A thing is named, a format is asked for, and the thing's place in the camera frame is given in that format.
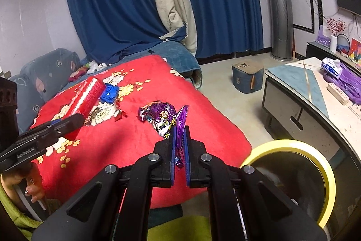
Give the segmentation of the person's left hand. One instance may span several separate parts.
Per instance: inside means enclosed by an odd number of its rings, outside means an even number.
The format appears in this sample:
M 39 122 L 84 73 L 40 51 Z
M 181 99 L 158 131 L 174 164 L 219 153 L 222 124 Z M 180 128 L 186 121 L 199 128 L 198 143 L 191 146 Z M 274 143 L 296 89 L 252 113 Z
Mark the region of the person's left hand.
M 31 197 L 32 203 L 41 200 L 45 196 L 42 177 L 35 163 L 30 163 L 22 168 L 13 169 L 12 171 L 1 174 L 1 185 L 6 195 L 22 212 L 26 211 L 27 208 L 15 191 L 15 186 L 23 179 L 26 180 L 27 184 L 24 195 L 26 197 Z

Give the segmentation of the green sleeve forearm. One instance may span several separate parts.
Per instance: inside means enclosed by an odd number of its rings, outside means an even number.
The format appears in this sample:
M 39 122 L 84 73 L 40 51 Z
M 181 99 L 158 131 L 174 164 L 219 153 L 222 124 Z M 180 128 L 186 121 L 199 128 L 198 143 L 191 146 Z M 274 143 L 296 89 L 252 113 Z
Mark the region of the green sleeve forearm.
M 18 209 L 6 195 L 2 185 L 1 204 L 3 205 L 10 219 L 13 221 L 14 225 L 18 227 L 20 232 L 27 238 L 27 240 L 31 240 L 33 231 L 37 229 L 42 224 L 42 222 L 34 220 L 32 217 L 27 216 L 26 212 L 28 210 L 24 212 L 20 211 L 20 209 Z

